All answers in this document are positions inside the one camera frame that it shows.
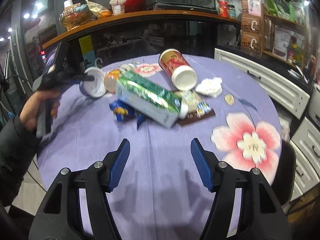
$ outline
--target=metal screw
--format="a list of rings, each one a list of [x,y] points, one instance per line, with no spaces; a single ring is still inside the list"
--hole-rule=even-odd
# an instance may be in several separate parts
[[[260,170],[258,168],[253,168],[252,172],[256,175],[260,174]]]
[[[101,168],[103,166],[103,163],[102,162],[96,162],[93,166],[98,169],[98,168]]]
[[[62,174],[62,175],[66,175],[68,172],[69,172],[69,170],[68,170],[67,168],[63,168],[63,169],[61,170],[61,174]]]
[[[219,162],[218,165],[219,165],[220,168],[226,168],[227,167],[227,163],[225,163],[225,162]]]

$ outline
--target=floral pattern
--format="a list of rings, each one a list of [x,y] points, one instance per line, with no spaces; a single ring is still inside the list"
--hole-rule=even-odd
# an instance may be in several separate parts
[[[274,151],[281,146],[276,128],[265,121],[255,127],[245,113],[227,115],[228,126],[215,127],[211,141],[227,154],[223,161],[238,170],[259,168],[271,184],[276,175],[279,156]]]
[[[143,77],[150,77],[156,74],[156,72],[158,71],[162,71],[162,68],[159,66],[158,63],[153,63],[153,64],[143,63],[140,65],[137,65],[137,67],[134,70],[135,73]]]

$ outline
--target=human hand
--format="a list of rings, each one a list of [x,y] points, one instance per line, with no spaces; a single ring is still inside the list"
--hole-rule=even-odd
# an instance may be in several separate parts
[[[55,90],[48,91],[37,91],[35,92],[24,105],[21,114],[20,114],[20,122],[21,124],[28,130],[32,131],[37,127],[37,113],[40,107],[40,103],[43,100],[49,98],[57,98],[60,96],[60,93]],[[53,104],[53,109],[51,110],[51,116],[53,118],[57,118],[58,115],[58,107],[60,106],[60,102],[57,101]]]

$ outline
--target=black jacket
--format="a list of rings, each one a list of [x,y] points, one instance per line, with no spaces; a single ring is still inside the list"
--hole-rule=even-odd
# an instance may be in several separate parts
[[[0,132],[0,201],[11,205],[19,192],[41,139],[27,131],[18,116],[10,119]]]

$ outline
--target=black countertop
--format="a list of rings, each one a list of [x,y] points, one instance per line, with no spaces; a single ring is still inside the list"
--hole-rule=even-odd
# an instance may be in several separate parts
[[[242,49],[239,46],[229,46],[229,45],[216,45],[217,49],[221,49],[233,54],[236,54],[241,57],[245,57],[249,60],[252,60],[260,65],[263,65],[272,71],[278,73],[279,75],[282,75],[284,78],[290,80],[292,83],[303,89],[306,93],[308,93],[310,96],[312,95],[312,81],[309,81],[308,84],[305,83],[304,79],[300,76],[300,73],[295,70],[295,68],[291,67],[290,65],[281,62],[280,60],[277,60],[276,58],[270,57],[266,54],[262,54],[262,57],[259,55],[247,50]],[[290,74],[288,70],[294,70],[298,74],[298,78],[294,75]]]

